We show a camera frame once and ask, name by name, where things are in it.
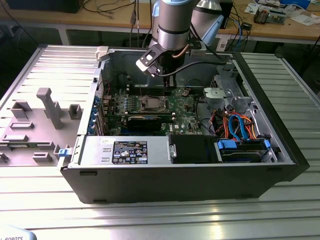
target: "warning label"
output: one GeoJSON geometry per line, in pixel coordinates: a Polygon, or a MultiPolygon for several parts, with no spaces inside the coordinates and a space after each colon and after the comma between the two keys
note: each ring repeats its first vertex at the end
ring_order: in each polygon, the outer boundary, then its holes
{"type": "Polygon", "coordinates": [[[146,141],[115,141],[113,164],[147,164],[148,147],[146,141]]]}

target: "computer tower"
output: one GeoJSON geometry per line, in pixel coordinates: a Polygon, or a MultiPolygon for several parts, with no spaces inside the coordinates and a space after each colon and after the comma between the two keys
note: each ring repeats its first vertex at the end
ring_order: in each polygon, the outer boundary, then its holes
{"type": "Polygon", "coordinates": [[[11,9],[76,14],[84,0],[6,0],[11,9]]]}

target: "motherboard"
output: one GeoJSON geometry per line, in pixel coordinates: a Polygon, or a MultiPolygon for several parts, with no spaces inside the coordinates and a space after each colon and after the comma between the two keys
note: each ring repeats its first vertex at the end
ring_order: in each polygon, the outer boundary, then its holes
{"type": "Polygon", "coordinates": [[[201,135],[195,96],[177,88],[170,95],[130,94],[127,89],[102,100],[104,135],[201,135]]]}

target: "floor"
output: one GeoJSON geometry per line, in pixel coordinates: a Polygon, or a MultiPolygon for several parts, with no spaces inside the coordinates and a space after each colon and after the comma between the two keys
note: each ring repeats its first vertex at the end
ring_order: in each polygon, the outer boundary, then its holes
{"type": "MultiPolygon", "coordinates": [[[[39,44],[60,45],[61,40],[58,31],[47,28],[26,28],[26,30],[38,41],[39,44]]],[[[2,96],[10,84],[14,81],[21,69],[27,63],[29,57],[36,49],[36,45],[30,40],[27,34],[21,28],[14,29],[15,36],[0,38],[0,96],[2,96]]],[[[102,37],[96,31],[69,30],[68,35],[73,45],[80,46],[129,46],[129,34],[124,32],[102,32],[102,37]]],[[[275,52],[284,56],[284,58],[299,72],[302,64],[309,56],[309,46],[302,44],[277,44],[269,42],[259,42],[256,45],[253,41],[248,41],[237,51],[251,52],[255,49],[257,53],[275,52]]],[[[320,78],[320,56],[318,55],[310,64],[309,68],[302,75],[302,78],[317,94],[320,86],[315,84],[315,80],[320,78]]]]}

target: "wooden workbench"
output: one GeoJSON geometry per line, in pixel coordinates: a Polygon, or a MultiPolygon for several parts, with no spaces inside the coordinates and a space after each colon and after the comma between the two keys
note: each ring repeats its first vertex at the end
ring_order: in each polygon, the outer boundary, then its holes
{"type": "MultiPolygon", "coordinates": [[[[98,4],[112,3],[113,0],[97,0],[98,4]]],[[[305,26],[291,19],[286,19],[284,24],[256,24],[254,23],[253,14],[244,13],[245,5],[250,0],[234,0],[235,7],[244,22],[252,24],[250,40],[256,41],[272,41],[272,42],[292,42],[312,44],[320,34],[320,24],[305,26]]],[[[120,0],[118,3],[104,6],[103,9],[113,9],[122,5],[129,4],[130,0],[120,0]]],[[[91,0],[86,7],[96,10],[95,0],[91,0]]],[[[63,44],[68,44],[67,29],[93,30],[93,31],[113,31],[113,32],[129,32],[130,18],[133,5],[119,8],[113,11],[112,19],[110,17],[90,12],[81,8],[78,13],[63,13],[50,11],[33,11],[33,10],[11,10],[6,4],[7,10],[12,16],[24,26],[56,28],[59,30],[63,44]]],[[[309,11],[320,11],[320,6],[311,4],[309,11]]],[[[150,10],[149,4],[140,3],[140,32],[146,33],[150,27],[150,10]]],[[[0,8],[0,25],[15,24],[5,11],[0,8]]],[[[228,21],[226,29],[220,29],[219,38],[231,38],[237,34],[232,21],[228,21]]]]}

